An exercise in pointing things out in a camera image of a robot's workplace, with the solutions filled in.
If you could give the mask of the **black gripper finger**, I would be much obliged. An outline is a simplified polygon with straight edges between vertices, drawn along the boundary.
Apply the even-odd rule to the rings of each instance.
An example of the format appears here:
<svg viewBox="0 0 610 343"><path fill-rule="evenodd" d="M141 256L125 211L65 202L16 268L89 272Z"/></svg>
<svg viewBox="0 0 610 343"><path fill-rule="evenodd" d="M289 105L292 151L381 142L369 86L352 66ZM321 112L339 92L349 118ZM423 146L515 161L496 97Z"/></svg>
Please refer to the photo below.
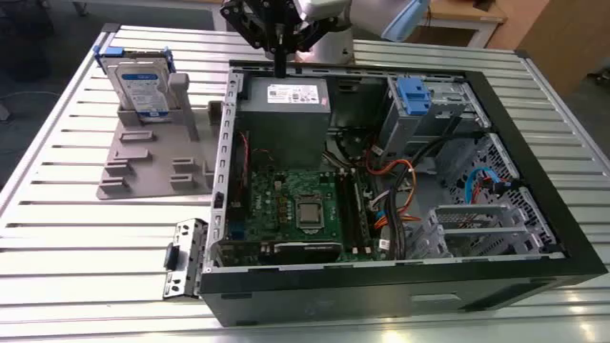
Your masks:
<svg viewBox="0 0 610 343"><path fill-rule="evenodd" d="M285 78L288 55L307 52L321 37L335 28L335 18L313 21L300 28L296 21L289 21L280 30L280 77Z"/></svg>
<svg viewBox="0 0 610 343"><path fill-rule="evenodd" d="M222 1L220 15L241 35L253 49L261 49L265 56L273 62L273 77L281 77L281 57L276 54L276 39L268 31L272 27L256 16L254 10L246 11L246 1Z"/></svg>

